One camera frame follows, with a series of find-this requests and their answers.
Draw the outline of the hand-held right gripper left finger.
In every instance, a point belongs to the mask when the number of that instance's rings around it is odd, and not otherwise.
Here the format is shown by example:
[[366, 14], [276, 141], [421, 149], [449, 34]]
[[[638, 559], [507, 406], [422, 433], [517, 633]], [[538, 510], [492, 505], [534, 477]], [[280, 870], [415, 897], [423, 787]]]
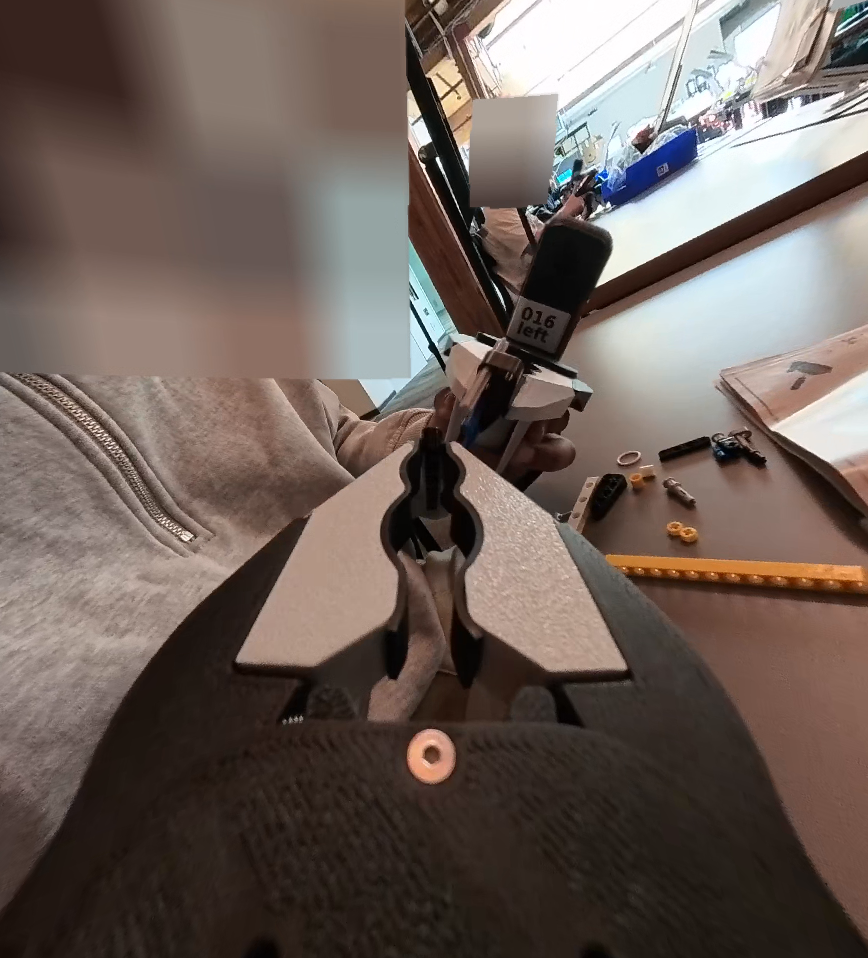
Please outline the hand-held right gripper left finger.
[[413, 452], [396, 449], [310, 514], [237, 653], [241, 671], [306, 681], [400, 673], [406, 586], [390, 520]]

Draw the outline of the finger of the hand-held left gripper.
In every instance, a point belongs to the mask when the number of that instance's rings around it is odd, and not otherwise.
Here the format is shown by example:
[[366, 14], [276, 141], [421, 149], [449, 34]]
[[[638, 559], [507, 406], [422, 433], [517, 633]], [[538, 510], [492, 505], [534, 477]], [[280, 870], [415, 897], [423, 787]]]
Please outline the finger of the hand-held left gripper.
[[477, 340], [453, 343], [446, 361], [453, 402], [446, 433], [449, 442], [480, 444], [488, 427], [494, 377], [487, 363], [494, 353], [494, 347]]
[[581, 380], [551, 370], [538, 370], [522, 377], [501, 416], [506, 431], [496, 472], [508, 469], [533, 424], [556, 421], [571, 410], [584, 411]]

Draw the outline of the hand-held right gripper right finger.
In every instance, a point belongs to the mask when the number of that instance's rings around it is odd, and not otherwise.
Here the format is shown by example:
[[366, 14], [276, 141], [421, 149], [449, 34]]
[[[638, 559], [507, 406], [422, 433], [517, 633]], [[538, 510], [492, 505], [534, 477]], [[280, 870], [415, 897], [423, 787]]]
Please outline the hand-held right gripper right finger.
[[521, 689], [624, 678], [628, 665], [563, 534], [571, 532], [458, 444], [444, 493], [462, 556], [452, 663], [464, 688]]

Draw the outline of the black and blue lego assembly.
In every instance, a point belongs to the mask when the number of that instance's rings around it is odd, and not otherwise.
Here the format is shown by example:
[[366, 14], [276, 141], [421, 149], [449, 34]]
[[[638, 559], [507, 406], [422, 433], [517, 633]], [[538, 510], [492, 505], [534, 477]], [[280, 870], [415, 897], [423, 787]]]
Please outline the black and blue lego assembly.
[[407, 460], [407, 534], [420, 555], [445, 550], [428, 522], [447, 518], [449, 538], [464, 559], [472, 560], [481, 540], [481, 523], [462, 493], [464, 467], [439, 429], [427, 426]]

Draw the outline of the person's left forearm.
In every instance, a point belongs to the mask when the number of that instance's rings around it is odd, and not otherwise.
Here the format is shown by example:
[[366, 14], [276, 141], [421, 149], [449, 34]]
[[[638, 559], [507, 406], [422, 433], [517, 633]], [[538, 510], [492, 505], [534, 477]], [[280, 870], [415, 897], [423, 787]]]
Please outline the person's left forearm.
[[334, 402], [331, 423], [335, 458], [347, 473], [359, 477], [396, 449], [413, 446], [428, 428], [446, 434], [451, 413], [452, 404], [448, 402], [436, 409], [409, 408], [366, 421]]

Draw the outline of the white lego beam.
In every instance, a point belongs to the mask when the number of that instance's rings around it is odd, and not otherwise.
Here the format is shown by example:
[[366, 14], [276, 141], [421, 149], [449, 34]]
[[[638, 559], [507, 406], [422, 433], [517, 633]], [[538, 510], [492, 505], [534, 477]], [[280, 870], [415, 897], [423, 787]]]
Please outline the white lego beam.
[[599, 482], [599, 476], [591, 476], [585, 479], [572, 509], [570, 512], [563, 513], [560, 518], [564, 524], [578, 533], [584, 532], [585, 525], [590, 517], [592, 499]]

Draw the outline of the short black lego beam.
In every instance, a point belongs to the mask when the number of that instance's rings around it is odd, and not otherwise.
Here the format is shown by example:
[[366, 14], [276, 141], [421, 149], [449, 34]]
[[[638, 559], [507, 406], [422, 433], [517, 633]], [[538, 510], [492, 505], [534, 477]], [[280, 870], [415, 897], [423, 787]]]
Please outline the short black lego beam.
[[587, 518], [602, 520], [628, 487], [628, 479], [621, 473], [606, 473], [598, 478], [588, 499]]

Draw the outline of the blue and black lego cluster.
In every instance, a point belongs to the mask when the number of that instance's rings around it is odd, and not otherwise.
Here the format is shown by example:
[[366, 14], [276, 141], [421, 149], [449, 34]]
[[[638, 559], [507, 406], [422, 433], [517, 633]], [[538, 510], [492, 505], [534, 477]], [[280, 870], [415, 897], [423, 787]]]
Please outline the blue and black lego cluster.
[[767, 459], [752, 441], [753, 434], [749, 428], [738, 428], [729, 433], [715, 433], [711, 437], [711, 448], [719, 464], [739, 461], [743, 459], [758, 469], [767, 465]]

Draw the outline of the long yellow lego beam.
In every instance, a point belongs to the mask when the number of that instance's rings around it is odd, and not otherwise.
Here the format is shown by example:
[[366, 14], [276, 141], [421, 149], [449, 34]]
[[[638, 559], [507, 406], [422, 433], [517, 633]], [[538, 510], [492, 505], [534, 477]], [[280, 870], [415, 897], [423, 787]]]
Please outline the long yellow lego beam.
[[630, 579], [868, 595], [868, 570], [854, 565], [639, 555], [606, 560]]

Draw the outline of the lego instruction booklet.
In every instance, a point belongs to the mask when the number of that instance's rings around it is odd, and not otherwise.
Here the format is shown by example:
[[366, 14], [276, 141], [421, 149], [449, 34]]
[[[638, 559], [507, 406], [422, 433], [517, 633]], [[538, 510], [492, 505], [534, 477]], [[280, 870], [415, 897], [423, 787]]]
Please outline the lego instruction booklet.
[[868, 324], [724, 369], [719, 388], [860, 512], [868, 532]]

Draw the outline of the person's left hand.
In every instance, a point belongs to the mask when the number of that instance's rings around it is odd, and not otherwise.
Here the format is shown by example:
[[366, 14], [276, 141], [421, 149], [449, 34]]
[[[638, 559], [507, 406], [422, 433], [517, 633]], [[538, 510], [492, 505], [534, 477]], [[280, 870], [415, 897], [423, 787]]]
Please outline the person's left hand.
[[571, 466], [577, 449], [571, 439], [563, 435], [569, 419], [567, 411], [557, 419], [529, 425], [505, 471], [510, 481], [528, 473], [557, 473]]

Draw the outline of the small blue bin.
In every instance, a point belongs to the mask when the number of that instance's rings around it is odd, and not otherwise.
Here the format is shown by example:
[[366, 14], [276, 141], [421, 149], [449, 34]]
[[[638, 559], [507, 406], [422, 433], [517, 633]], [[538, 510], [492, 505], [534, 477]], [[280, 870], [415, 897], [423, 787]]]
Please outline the small blue bin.
[[675, 126], [664, 131], [645, 153], [633, 147], [603, 175], [601, 198], [612, 207], [626, 204], [689, 167], [698, 157], [697, 131]]

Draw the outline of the black tripod stand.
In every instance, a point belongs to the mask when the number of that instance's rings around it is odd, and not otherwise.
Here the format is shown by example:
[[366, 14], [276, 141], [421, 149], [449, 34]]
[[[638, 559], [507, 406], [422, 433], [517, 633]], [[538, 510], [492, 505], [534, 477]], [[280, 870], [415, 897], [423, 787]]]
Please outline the black tripod stand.
[[440, 209], [449, 225], [459, 253], [464, 259], [466, 274], [476, 284], [472, 305], [483, 306], [488, 317], [463, 319], [459, 306], [447, 307], [455, 326], [470, 335], [484, 332], [499, 338], [509, 319], [509, 298], [502, 291], [477, 235], [483, 223], [483, 214], [471, 207], [469, 182], [461, 151], [440, 97], [423, 64], [421, 47], [409, 21], [405, 22], [407, 83], [419, 109], [421, 120], [429, 135], [429, 142], [418, 150], [418, 160], [425, 171], [430, 187], [438, 198]]

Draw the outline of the person in grey hoodie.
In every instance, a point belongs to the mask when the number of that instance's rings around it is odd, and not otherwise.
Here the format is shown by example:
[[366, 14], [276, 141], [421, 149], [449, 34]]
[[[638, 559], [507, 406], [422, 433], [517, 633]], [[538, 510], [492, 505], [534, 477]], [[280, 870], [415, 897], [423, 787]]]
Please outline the person in grey hoodie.
[[0, 911], [129, 687], [356, 477], [316, 379], [0, 373]]

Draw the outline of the cardboard sheet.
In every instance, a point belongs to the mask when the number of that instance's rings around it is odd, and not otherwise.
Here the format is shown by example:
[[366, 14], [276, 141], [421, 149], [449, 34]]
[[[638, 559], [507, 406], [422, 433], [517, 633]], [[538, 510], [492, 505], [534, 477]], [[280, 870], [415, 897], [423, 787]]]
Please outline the cardboard sheet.
[[771, 102], [806, 88], [826, 60], [838, 20], [834, 1], [782, 1], [752, 101]]

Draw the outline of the wooden post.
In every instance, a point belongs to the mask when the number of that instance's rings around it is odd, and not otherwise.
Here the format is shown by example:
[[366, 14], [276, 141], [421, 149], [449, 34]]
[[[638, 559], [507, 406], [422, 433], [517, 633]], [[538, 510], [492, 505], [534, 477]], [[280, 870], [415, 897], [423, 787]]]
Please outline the wooden post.
[[408, 236], [456, 329], [499, 337], [498, 316], [420, 162], [407, 141]]

